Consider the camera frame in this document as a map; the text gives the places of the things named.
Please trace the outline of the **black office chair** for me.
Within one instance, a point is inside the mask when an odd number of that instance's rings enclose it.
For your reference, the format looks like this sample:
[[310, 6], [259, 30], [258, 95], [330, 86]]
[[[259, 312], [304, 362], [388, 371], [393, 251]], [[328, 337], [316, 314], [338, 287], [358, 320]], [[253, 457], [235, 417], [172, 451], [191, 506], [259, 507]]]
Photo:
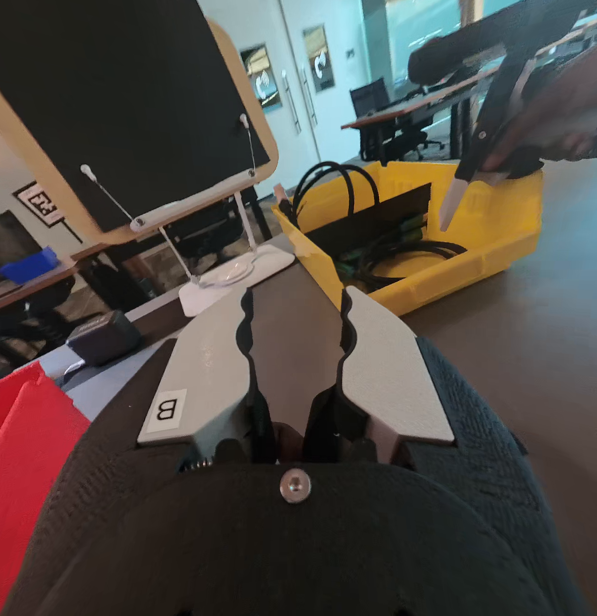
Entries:
[[[425, 89], [411, 90], [398, 101], [392, 102], [384, 78], [350, 91], [350, 97], [356, 113], [356, 119], [365, 119], [378, 112], [385, 112], [396, 104], [409, 102], [411, 98], [424, 94]], [[365, 162], [378, 161], [386, 166], [391, 161], [403, 161], [404, 157], [414, 152], [418, 161], [423, 160], [421, 150], [436, 145], [442, 151], [446, 144], [428, 137], [426, 128], [433, 124], [433, 116], [422, 120], [413, 120], [411, 115], [395, 116], [358, 127], [359, 155]]]

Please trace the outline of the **black board with tan frame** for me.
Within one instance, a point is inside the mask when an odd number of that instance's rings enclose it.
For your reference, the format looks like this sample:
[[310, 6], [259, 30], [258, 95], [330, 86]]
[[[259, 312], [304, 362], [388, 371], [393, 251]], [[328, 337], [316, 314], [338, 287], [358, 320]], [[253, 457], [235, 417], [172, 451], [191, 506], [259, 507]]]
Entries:
[[0, 135], [94, 243], [279, 164], [238, 50], [197, 1], [0, 1]]

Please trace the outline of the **yellow plastic bin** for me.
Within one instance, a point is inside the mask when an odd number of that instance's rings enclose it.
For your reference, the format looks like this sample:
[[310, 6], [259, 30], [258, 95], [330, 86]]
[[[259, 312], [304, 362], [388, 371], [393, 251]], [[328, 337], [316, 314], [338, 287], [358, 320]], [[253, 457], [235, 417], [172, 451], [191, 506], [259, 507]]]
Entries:
[[[397, 316], [469, 287], [507, 270], [517, 260], [536, 249], [542, 229], [543, 171], [515, 180], [505, 180], [492, 187], [473, 182], [462, 198], [456, 215], [446, 232], [439, 229], [439, 210], [448, 186], [454, 178], [456, 164], [444, 162], [400, 162], [366, 165], [380, 198], [418, 194], [424, 185], [431, 189], [426, 240], [449, 242], [466, 249], [460, 256], [445, 259], [428, 253], [399, 254], [375, 267], [379, 275], [402, 277], [369, 296]], [[367, 290], [366, 283], [342, 281], [333, 257], [308, 238], [308, 234], [325, 224], [346, 217], [348, 191], [342, 177], [317, 185], [308, 191], [305, 205], [300, 205], [299, 227], [280, 210], [272, 207], [294, 253], [333, 305], [341, 308], [341, 292], [347, 284]]]

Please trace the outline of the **white tablet stand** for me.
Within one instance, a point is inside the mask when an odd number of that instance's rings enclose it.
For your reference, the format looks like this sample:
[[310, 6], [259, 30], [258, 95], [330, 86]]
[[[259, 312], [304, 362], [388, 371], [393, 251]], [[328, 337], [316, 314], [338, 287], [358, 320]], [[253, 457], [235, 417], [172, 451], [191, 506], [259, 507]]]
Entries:
[[[245, 290], [254, 287], [273, 275], [290, 266], [294, 257], [271, 244], [257, 245], [252, 227], [248, 220], [247, 211], [242, 201], [241, 189], [252, 187], [256, 181], [257, 167], [252, 141], [252, 132], [248, 116], [243, 112], [239, 122], [245, 129], [248, 140], [252, 164], [246, 170], [234, 174], [218, 182], [213, 187], [203, 190], [193, 196], [160, 206], [138, 218], [132, 216], [97, 179], [92, 168], [87, 164], [80, 165], [81, 173], [94, 183], [110, 199], [110, 201], [130, 221], [132, 232], [144, 232], [156, 228], [164, 237], [164, 241], [171, 248], [188, 281], [179, 289], [179, 300], [186, 317], [196, 317], [205, 309], [226, 297], [235, 289]], [[193, 275], [176, 246], [169, 239], [165, 225], [169, 224], [171, 215], [184, 214], [192, 206], [208, 206], [214, 201], [230, 195], [233, 190], [235, 205], [237, 206], [242, 227], [247, 234], [249, 251], [237, 258], [214, 268], [211, 273]]]

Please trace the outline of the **dark grey power cube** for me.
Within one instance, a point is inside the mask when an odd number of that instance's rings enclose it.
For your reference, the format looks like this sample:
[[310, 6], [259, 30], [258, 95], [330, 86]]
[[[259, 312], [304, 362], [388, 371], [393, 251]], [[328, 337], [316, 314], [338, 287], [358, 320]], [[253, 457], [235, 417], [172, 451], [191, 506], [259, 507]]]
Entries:
[[76, 327], [66, 346], [85, 366], [99, 367], [135, 350], [142, 342], [139, 329], [122, 311], [111, 311]]

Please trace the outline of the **black bin divider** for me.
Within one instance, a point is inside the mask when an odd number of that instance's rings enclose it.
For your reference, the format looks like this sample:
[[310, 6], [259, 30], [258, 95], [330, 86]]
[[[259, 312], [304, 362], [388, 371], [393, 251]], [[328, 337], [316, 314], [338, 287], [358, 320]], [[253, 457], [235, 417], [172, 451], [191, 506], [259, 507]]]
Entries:
[[428, 213], [430, 199], [431, 183], [427, 183], [305, 235], [329, 256], [337, 256], [399, 230], [406, 220], [424, 217]]

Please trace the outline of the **black and white marker sign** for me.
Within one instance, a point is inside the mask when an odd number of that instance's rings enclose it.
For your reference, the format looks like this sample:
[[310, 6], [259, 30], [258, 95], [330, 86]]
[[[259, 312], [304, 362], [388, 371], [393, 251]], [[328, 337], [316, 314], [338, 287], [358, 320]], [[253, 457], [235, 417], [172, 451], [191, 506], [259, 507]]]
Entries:
[[48, 193], [37, 181], [15, 190], [12, 196], [33, 214], [45, 227], [53, 228], [62, 225], [76, 241], [84, 244], [78, 233], [69, 225], [64, 213], [54, 204]]

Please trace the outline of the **blue plastic bin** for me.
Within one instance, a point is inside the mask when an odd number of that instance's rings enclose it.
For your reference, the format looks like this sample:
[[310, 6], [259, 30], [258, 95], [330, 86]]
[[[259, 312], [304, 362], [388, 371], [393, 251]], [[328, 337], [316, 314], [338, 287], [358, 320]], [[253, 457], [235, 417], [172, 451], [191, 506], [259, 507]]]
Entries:
[[33, 253], [21, 260], [9, 262], [0, 267], [0, 276], [15, 285], [24, 285], [29, 281], [39, 278], [61, 264], [56, 252], [46, 247], [39, 252]]

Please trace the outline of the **person's right hand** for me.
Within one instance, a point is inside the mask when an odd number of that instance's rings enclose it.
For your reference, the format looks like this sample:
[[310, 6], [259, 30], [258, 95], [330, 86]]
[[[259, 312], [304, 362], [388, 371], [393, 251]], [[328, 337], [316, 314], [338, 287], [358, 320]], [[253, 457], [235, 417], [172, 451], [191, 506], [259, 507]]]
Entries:
[[597, 110], [597, 45], [568, 63], [510, 120], [481, 171], [498, 169], [527, 135], [552, 124], [566, 124], [594, 110]]

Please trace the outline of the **wooden office desk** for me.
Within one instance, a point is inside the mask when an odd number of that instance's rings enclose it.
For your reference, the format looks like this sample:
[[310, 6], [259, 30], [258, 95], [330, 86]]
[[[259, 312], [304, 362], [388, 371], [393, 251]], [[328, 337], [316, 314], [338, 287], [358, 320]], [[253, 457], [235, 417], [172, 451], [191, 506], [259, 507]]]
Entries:
[[369, 112], [343, 124], [342, 130], [359, 133], [359, 156], [366, 163], [433, 160], [429, 147], [437, 147], [436, 160], [459, 159], [469, 147], [473, 125], [472, 101], [483, 96], [497, 67], [482, 69], [468, 79], [405, 102]]

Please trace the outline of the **red plastic bin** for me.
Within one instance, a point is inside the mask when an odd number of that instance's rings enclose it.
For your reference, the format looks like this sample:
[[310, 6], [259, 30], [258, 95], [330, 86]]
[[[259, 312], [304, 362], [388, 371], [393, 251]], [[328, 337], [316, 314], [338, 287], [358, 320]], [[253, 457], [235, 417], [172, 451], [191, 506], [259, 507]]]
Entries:
[[0, 611], [42, 505], [90, 422], [38, 361], [0, 380]]

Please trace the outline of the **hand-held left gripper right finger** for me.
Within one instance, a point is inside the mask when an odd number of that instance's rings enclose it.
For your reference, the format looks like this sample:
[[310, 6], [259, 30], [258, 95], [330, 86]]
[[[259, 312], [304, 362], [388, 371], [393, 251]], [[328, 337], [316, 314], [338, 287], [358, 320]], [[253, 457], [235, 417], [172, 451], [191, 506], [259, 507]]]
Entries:
[[456, 438], [417, 336], [356, 287], [341, 297], [342, 356], [310, 411], [310, 461], [409, 464], [408, 444]]

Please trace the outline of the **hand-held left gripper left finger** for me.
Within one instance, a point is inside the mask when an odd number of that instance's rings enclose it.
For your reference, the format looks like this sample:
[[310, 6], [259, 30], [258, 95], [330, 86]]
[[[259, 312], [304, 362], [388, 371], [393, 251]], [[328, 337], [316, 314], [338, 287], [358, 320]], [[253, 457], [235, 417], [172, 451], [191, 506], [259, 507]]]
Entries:
[[248, 456], [274, 455], [268, 404], [258, 387], [253, 291], [235, 289], [196, 316], [176, 339], [137, 438], [140, 446], [187, 443], [213, 456], [235, 439]]

